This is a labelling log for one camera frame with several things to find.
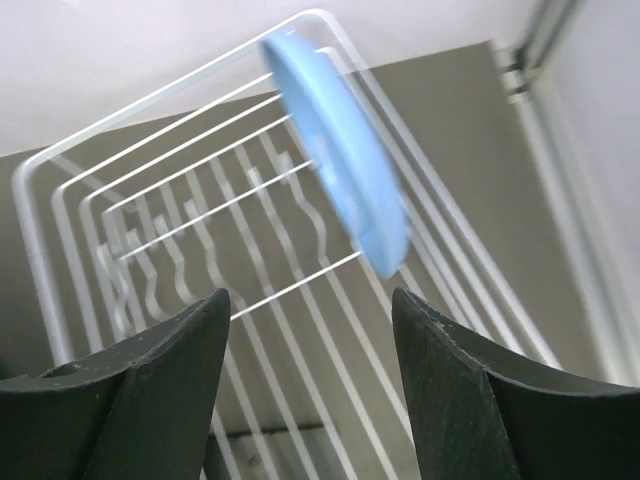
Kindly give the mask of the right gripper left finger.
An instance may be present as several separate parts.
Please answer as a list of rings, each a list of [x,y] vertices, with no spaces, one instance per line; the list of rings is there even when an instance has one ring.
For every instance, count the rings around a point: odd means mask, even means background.
[[[199,478],[230,317],[218,289],[95,354],[2,380],[2,478]]]

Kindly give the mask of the white wire dish rack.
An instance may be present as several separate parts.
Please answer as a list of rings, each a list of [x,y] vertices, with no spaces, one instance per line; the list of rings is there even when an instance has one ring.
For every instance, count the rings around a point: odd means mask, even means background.
[[[262,56],[328,55],[392,164],[409,246],[379,276],[340,221]],[[308,8],[23,162],[12,186],[53,360],[231,299],[205,479],[415,479],[394,289],[548,366],[558,357],[342,24]]]

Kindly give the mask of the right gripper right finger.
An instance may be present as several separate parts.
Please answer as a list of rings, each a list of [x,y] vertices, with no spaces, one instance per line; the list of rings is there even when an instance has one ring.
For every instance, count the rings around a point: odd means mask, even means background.
[[[638,478],[638,388],[531,360],[406,289],[392,324],[422,478]]]

